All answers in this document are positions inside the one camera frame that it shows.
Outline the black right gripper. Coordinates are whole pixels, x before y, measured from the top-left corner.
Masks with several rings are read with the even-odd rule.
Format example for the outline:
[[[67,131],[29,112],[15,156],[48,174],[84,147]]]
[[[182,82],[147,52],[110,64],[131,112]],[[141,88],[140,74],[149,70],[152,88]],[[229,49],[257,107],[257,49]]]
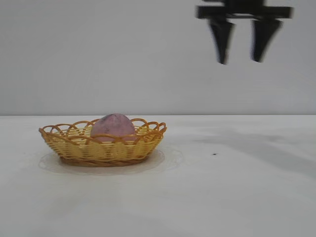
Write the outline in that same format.
[[[262,62],[276,32],[282,27],[279,19],[290,19],[294,11],[290,6],[270,6],[265,0],[206,0],[196,6],[197,19],[210,19],[217,61],[225,65],[229,55],[234,24],[226,19],[253,19],[253,46],[251,59]]]

